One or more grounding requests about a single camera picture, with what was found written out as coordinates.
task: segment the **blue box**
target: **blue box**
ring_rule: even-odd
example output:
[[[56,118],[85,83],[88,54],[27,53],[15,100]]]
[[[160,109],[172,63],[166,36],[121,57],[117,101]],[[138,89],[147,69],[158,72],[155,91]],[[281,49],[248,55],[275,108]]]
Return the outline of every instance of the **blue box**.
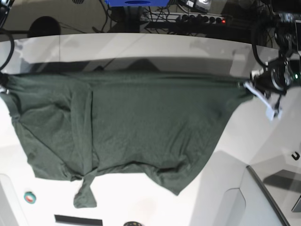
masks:
[[[105,0],[110,7],[116,6],[167,6],[169,0]]]

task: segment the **white surface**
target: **white surface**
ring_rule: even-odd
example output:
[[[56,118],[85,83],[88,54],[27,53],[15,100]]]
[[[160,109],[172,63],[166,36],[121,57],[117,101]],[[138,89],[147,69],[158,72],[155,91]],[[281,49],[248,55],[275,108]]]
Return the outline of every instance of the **white surface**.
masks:
[[[0,49],[9,50],[8,43]],[[277,51],[259,48],[263,60],[277,56]],[[248,77],[258,69],[248,44],[197,37],[155,34],[85,34],[20,40],[8,73],[43,71],[47,64],[33,67],[36,62],[90,61],[83,68],[90,71],[106,65],[106,69],[127,68],[135,60],[148,59],[164,71],[216,73]],[[283,115],[300,93],[289,92],[283,99]],[[54,225],[54,214],[100,218],[105,226],[121,226],[127,221],[139,221],[145,226],[211,226],[224,193],[240,186],[247,164],[277,129],[279,121],[270,123],[265,117],[265,105],[254,99],[243,103],[234,112],[209,162],[179,196],[159,187],[144,174],[114,174],[97,177],[91,188],[98,202],[95,209],[75,209],[73,198],[80,182],[51,181],[34,177],[26,163],[17,137],[10,124],[7,108],[0,100],[1,142],[0,173],[8,175],[17,193],[30,226]],[[32,191],[37,202],[29,205],[24,192]],[[248,208],[253,214],[254,204]],[[249,224],[245,219],[244,226]]]
[[[295,161],[291,156],[294,152],[300,153],[300,90],[292,90],[288,97],[292,96],[296,96],[293,101],[294,104],[290,108],[286,108],[287,114],[282,117],[278,126],[279,129],[273,131],[270,137],[266,139],[251,162],[253,169],[262,181],[264,178],[273,175],[280,170],[301,173],[301,159]],[[287,191],[273,186],[266,187],[291,226],[300,225],[301,213],[293,213],[291,211],[300,197],[300,193]]]
[[[239,226],[246,210],[246,200],[239,188],[224,193],[213,226]]]
[[[242,226],[282,226],[276,213],[247,170],[240,190],[247,200],[245,214],[241,220]]]
[[[0,225],[28,226],[13,184],[8,176],[0,174]]]

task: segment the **t-shirt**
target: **t-shirt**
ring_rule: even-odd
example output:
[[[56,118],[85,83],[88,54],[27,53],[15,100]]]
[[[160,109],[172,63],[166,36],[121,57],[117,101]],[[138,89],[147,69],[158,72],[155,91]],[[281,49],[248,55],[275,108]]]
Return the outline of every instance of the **t-shirt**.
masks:
[[[92,72],[9,75],[1,94],[35,176],[82,180],[76,208],[107,173],[145,173],[179,194],[209,160],[243,80],[200,74]]]

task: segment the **black slot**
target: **black slot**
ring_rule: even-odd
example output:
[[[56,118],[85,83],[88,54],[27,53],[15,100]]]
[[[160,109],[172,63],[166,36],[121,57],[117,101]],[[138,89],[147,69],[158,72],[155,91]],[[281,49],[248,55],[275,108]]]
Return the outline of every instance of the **black slot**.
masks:
[[[67,216],[55,215],[57,223],[70,224],[70,225],[83,225],[83,226],[103,226],[103,220],[74,218]]]

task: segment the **white panel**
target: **white panel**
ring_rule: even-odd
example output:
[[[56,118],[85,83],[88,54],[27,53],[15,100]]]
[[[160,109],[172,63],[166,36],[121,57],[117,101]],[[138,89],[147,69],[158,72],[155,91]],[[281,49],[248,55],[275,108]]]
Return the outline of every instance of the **white panel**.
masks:
[[[18,226],[0,182],[0,226]]]
[[[246,201],[239,188],[225,192],[213,226],[239,226]]]
[[[269,201],[247,170],[240,190],[246,199],[246,210],[241,226],[283,226]]]

